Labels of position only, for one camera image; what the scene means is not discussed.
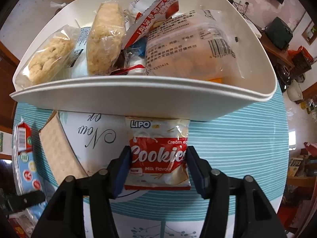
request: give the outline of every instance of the wall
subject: wall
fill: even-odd
[[[301,20],[305,9],[298,0],[246,0],[250,3],[246,15],[254,24],[264,28],[275,17],[280,17],[292,30]]]
[[[289,49],[297,50],[300,46],[304,46],[311,56],[317,56],[317,41],[315,40],[311,45],[309,45],[306,40],[302,37],[302,33],[305,31],[307,26],[311,21],[308,13],[305,13],[303,19],[298,24],[297,28],[293,32],[293,38],[289,43]],[[302,90],[309,88],[317,82],[317,63],[312,65],[312,69],[305,73],[305,81],[304,83],[300,83],[300,87]]]
[[[12,134],[3,133],[3,152],[1,154],[12,155]]]
[[[69,3],[73,0],[20,0],[0,30],[1,42],[21,59],[37,34],[54,16],[56,8],[50,1]],[[292,29],[300,21],[305,10],[298,0],[246,0],[250,3],[246,15],[260,27],[265,27],[279,16]]]
[[[1,42],[19,60],[37,34],[54,17],[56,8],[50,7],[51,1],[62,4],[74,0],[20,0],[1,28]]]

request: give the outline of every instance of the red packaging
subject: red packaging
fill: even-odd
[[[317,157],[317,143],[304,142],[304,146],[309,154]]]
[[[178,0],[157,0],[152,3],[142,15],[137,15],[136,22],[127,30],[122,43],[122,49],[138,41],[152,29],[158,27],[166,19],[178,12],[178,10]]]
[[[20,155],[21,151],[32,151],[32,130],[31,128],[25,123],[22,122],[18,125],[18,153]]]
[[[18,221],[15,218],[9,218],[8,219],[10,225],[13,227],[14,231],[20,238],[29,238],[29,236],[24,232],[21,225],[18,223]]]
[[[125,189],[188,190],[189,120],[126,117],[132,163]]]

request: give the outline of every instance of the plastic package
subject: plastic package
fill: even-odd
[[[59,3],[55,3],[55,2],[50,2],[50,7],[51,8],[58,8],[58,9],[62,9],[66,6],[66,3],[62,3],[62,4],[59,4]]]
[[[118,2],[102,3],[87,38],[89,75],[109,75],[113,71],[125,34],[125,19]]]
[[[131,4],[134,4],[137,8],[139,1],[141,0],[135,0]],[[156,0],[152,4],[149,4],[149,0],[144,0],[144,3],[139,10],[143,11],[146,4],[148,4],[149,7],[142,15],[136,16],[136,18],[138,18],[134,24],[131,25],[129,23],[129,17],[126,17],[126,26],[131,26],[126,32],[126,36],[122,43],[122,49],[129,47],[134,42],[147,35],[152,29],[161,25],[166,19],[173,16],[179,10],[178,0]]]
[[[155,2],[158,0],[135,0],[129,4],[127,12],[132,24]]]
[[[73,51],[80,29],[65,25],[51,34],[33,53],[16,76],[22,88],[51,81]]]
[[[145,75],[145,49],[146,37],[142,37],[137,42],[124,50],[125,65],[128,75]]]
[[[13,144],[13,169],[18,195],[35,190],[43,190],[42,178],[37,173],[32,147],[31,128],[23,119],[15,126]],[[26,209],[29,219],[36,224],[41,217],[47,202]]]
[[[221,30],[223,12],[190,11],[151,31],[147,40],[147,75],[221,82],[241,77],[236,56]]]
[[[80,29],[80,35],[74,51],[69,56],[69,63],[54,77],[54,81],[87,77],[86,42],[91,27]]]
[[[303,46],[300,46],[297,50],[287,50],[287,52],[288,52],[289,56],[291,57],[291,59],[295,55],[302,53],[309,63],[313,63],[313,61],[314,61],[314,58],[310,55],[310,53],[307,51],[307,49]]]
[[[125,189],[187,190],[189,120],[126,117],[132,163]]]

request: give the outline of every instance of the table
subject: table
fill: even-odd
[[[45,182],[57,186],[41,148],[38,131],[51,110],[18,103],[14,124],[21,117],[32,128],[35,163]],[[288,165],[288,126],[283,96],[278,89],[272,99],[255,103],[209,122],[192,121],[188,144],[200,157],[228,176],[254,176],[275,210],[278,209]],[[89,205],[85,200],[86,237],[92,237]],[[192,187],[188,191],[146,191],[133,199],[112,202],[120,237],[199,237],[208,200]],[[227,236],[232,236],[234,198],[230,198]]]
[[[267,37],[264,31],[261,31],[261,29],[259,29],[259,31],[261,32],[261,35],[262,35],[262,37],[260,38],[260,42],[262,46],[264,47],[265,51],[267,53],[273,54],[274,56],[282,60],[287,65],[289,70],[293,69],[295,65],[293,61],[291,60],[288,52],[278,49],[272,43],[272,41],[270,41],[270,39]]]

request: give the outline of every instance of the cookie package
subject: cookie package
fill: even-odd
[[[88,75],[110,75],[125,35],[125,18],[118,2],[102,3],[87,38]]]
[[[32,54],[15,83],[26,88],[51,81],[67,63],[79,35],[80,29],[69,25],[55,31]]]
[[[189,120],[126,117],[132,163],[125,189],[189,190]]]

